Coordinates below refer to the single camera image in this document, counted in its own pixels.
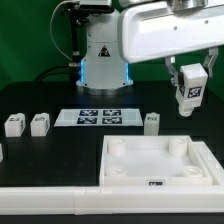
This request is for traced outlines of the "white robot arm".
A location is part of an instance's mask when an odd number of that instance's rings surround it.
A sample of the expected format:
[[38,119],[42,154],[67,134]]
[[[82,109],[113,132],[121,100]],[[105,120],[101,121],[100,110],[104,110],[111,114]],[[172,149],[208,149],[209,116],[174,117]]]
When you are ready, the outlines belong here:
[[224,0],[79,0],[87,19],[87,53],[77,85],[110,94],[133,84],[127,66],[224,45]]

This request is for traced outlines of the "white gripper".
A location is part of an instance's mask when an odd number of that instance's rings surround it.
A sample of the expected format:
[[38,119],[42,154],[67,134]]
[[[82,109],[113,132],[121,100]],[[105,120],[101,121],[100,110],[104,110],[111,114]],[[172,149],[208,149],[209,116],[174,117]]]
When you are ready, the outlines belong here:
[[212,78],[217,46],[224,45],[224,0],[208,0],[205,7],[179,12],[173,12],[167,1],[129,7],[118,20],[118,45],[128,63],[166,57],[173,86],[179,85],[180,75],[174,56],[209,48],[203,68]]

